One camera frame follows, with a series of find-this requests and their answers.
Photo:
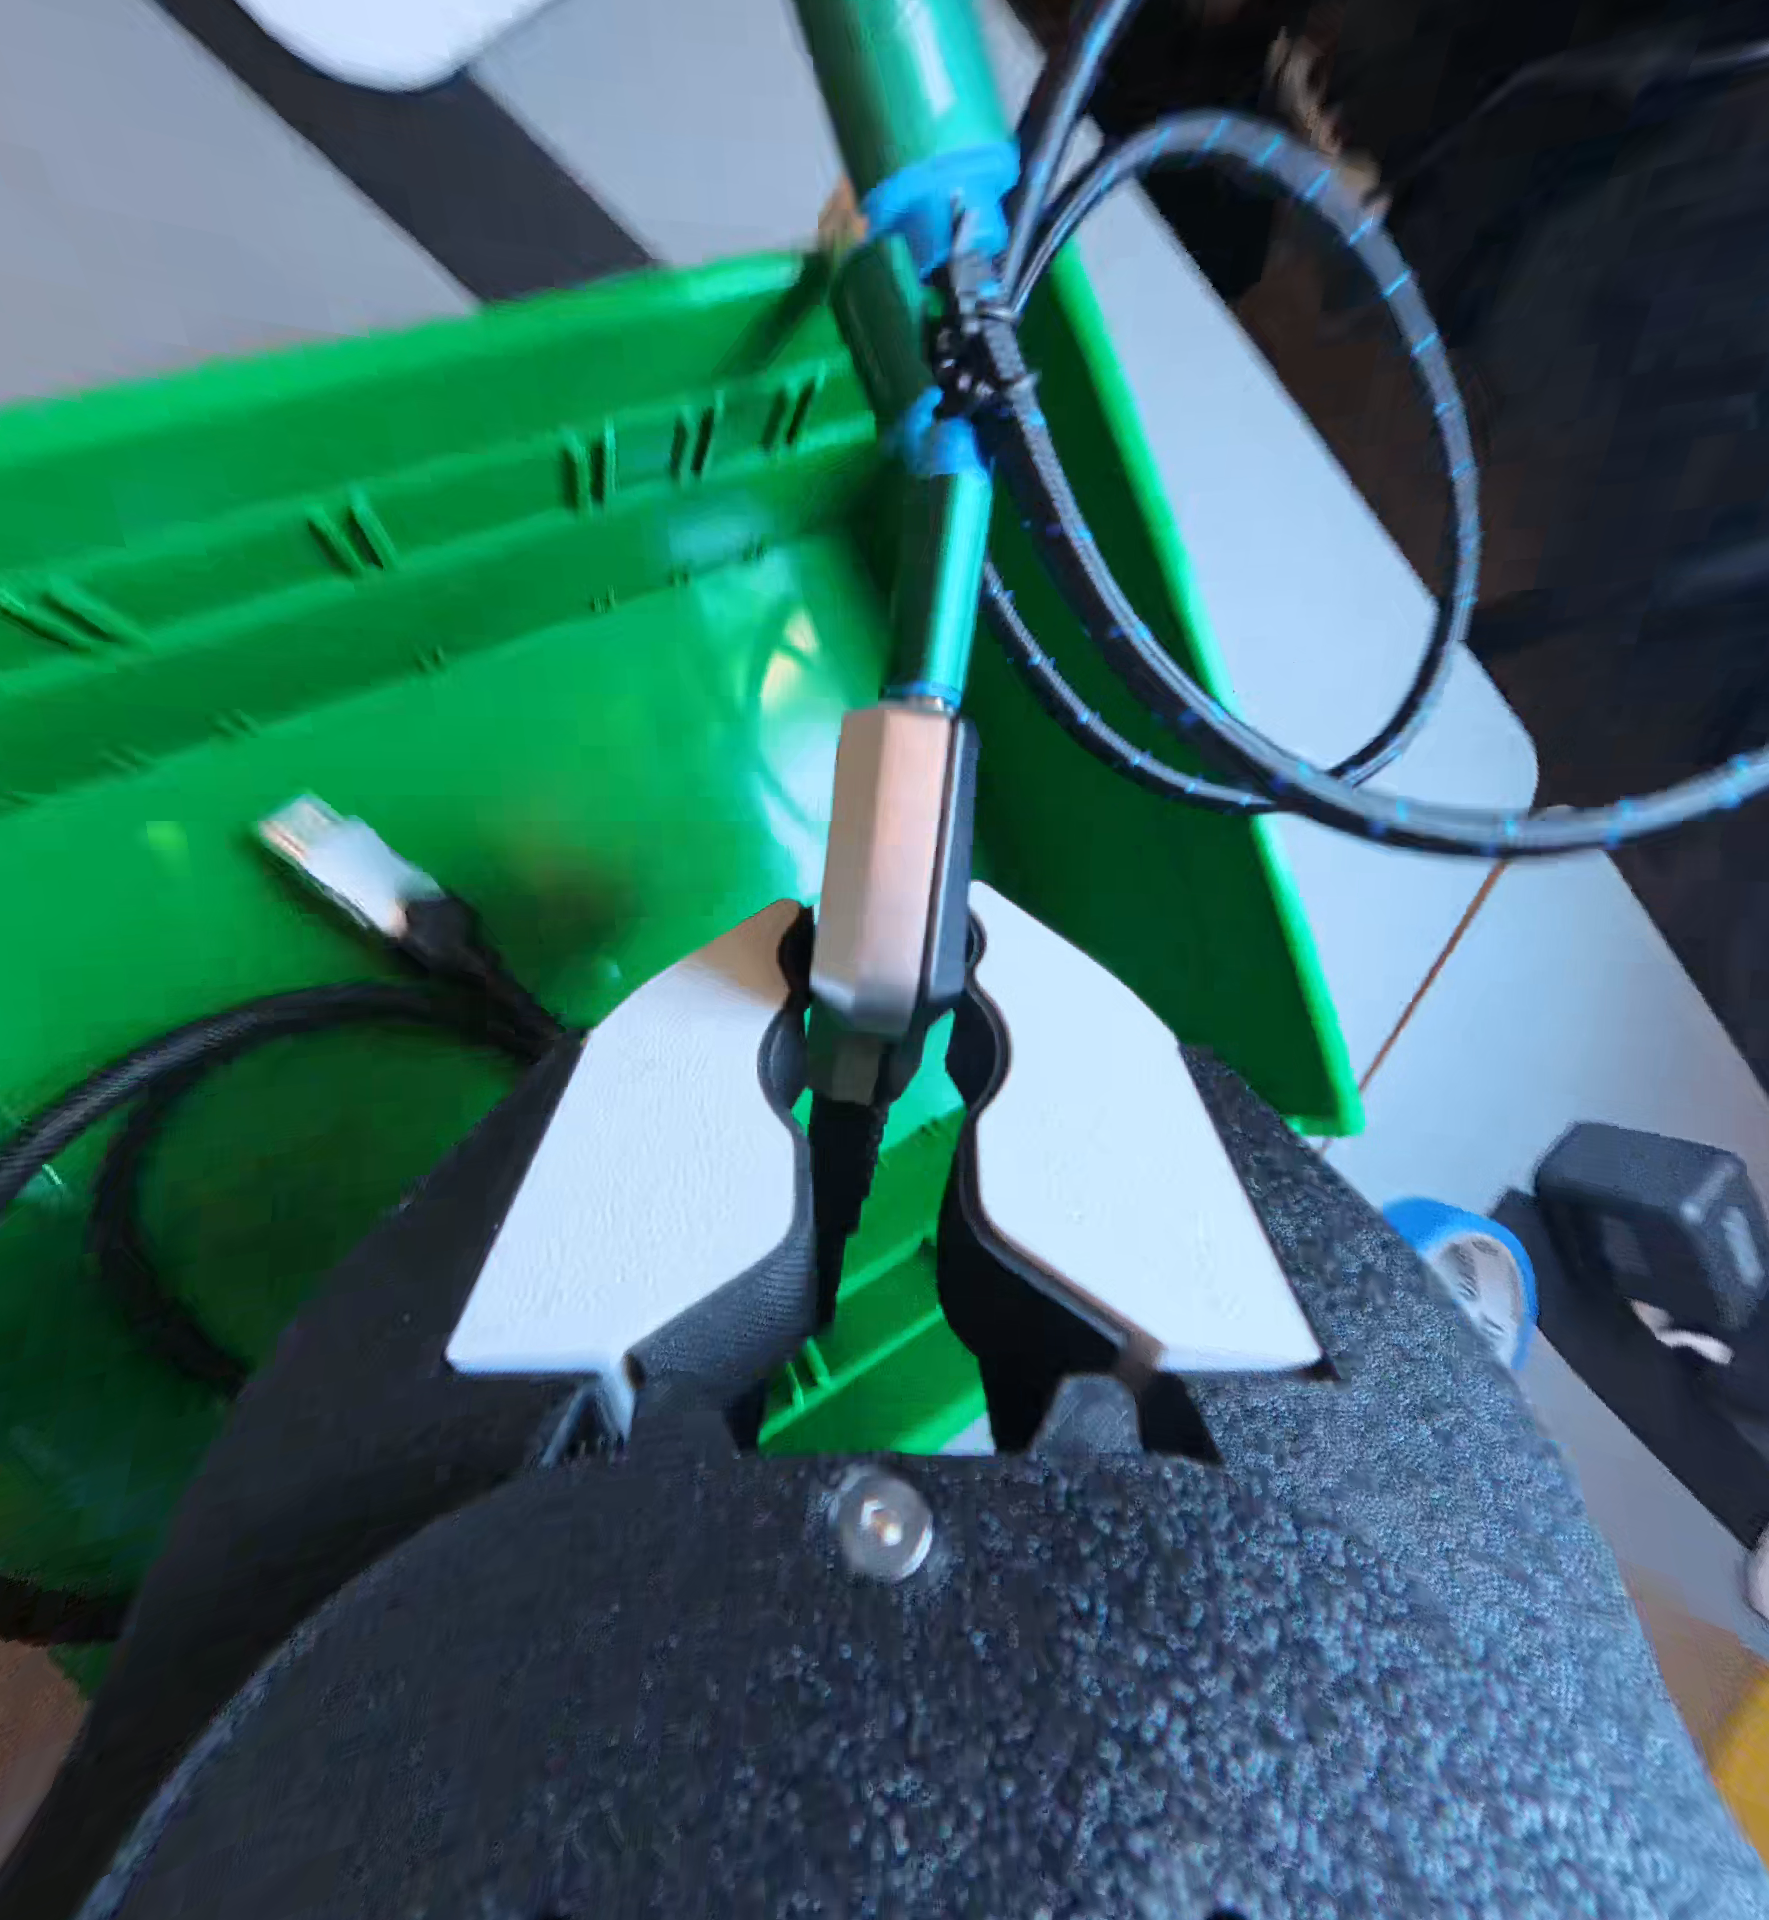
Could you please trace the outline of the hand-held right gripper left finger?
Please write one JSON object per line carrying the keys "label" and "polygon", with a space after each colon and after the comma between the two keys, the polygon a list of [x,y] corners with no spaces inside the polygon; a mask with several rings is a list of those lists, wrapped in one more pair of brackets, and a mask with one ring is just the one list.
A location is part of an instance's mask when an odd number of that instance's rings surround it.
{"label": "hand-held right gripper left finger", "polygon": [[804,1095],[809,911],[767,900],[631,986],[583,1050],[442,1341],[453,1377],[751,1403],[813,1334]]}

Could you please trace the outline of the green plastic bin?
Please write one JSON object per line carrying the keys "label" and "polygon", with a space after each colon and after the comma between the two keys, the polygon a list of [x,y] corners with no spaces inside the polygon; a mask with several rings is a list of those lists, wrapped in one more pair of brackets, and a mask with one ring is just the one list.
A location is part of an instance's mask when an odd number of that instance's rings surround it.
{"label": "green plastic bin", "polygon": [[[804,260],[0,411],[0,1142],[154,1033],[391,976],[260,845],[290,797],[462,894],[559,1026],[813,900],[831,745],[886,671],[896,497]],[[1363,1134],[1284,837],[1108,783],[990,638],[969,707],[978,884],[1295,1134]],[[939,1454],[978,1421],[930,1274],[939,1050],[836,1322],[776,1377],[776,1454]],[[154,1288],[269,1363],[507,1087],[501,1051],[405,1026],[209,1072],[134,1158]],[[143,1581],[226,1412],[82,1263],[109,1142],[0,1219],[0,1578],[78,1595]]]}

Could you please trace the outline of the blue tape roll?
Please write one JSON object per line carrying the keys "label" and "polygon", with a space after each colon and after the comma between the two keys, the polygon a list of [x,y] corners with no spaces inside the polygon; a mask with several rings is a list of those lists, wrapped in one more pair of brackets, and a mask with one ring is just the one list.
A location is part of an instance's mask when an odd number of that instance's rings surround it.
{"label": "blue tape roll", "polygon": [[1480,1344],[1515,1377],[1542,1334],[1542,1274],[1515,1235],[1437,1200],[1398,1200],[1383,1219],[1437,1274]]}

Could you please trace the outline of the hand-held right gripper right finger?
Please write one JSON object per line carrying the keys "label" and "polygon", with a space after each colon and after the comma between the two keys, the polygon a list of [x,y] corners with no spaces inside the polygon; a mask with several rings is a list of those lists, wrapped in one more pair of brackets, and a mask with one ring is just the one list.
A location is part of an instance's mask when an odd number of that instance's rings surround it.
{"label": "hand-held right gripper right finger", "polygon": [[1157,1454],[1208,1454],[1195,1377],[1321,1377],[1184,1038],[990,884],[947,1072],[947,1329],[992,1454],[1026,1454],[1077,1377]]}

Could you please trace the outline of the grey multiport adapter hub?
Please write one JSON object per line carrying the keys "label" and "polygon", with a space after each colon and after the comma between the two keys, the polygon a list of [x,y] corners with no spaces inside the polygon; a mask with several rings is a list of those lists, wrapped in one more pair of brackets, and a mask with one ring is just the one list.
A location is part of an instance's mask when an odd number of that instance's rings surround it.
{"label": "grey multiport adapter hub", "polygon": [[873,700],[836,728],[809,947],[809,1087],[886,1109],[969,995],[978,737],[947,700]]}

